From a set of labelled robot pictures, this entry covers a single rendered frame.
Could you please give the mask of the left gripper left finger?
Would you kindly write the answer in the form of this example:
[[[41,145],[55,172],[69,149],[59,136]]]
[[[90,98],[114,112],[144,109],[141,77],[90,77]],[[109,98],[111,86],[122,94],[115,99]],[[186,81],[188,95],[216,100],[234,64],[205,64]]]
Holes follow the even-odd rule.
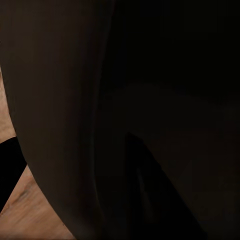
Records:
[[[0,143],[0,212],[27,165],[17,136]]]

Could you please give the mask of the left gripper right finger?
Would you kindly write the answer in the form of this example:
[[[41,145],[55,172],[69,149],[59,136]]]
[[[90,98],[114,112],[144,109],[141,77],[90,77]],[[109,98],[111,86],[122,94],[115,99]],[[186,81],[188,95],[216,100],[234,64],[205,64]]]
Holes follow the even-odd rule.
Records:
[[[210,240],[145,142],[125,135],[129,240]],[[156,222],[145,220],[139,168]]]

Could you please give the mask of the cauldron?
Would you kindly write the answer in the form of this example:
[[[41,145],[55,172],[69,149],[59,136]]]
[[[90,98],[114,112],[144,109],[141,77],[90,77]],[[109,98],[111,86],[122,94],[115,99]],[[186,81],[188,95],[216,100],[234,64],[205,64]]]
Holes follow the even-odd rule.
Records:
[[[0,0],[0,68],[22,155],[76,240],[129,240],[127,133],[209,240],[240,240],[240,0]]]

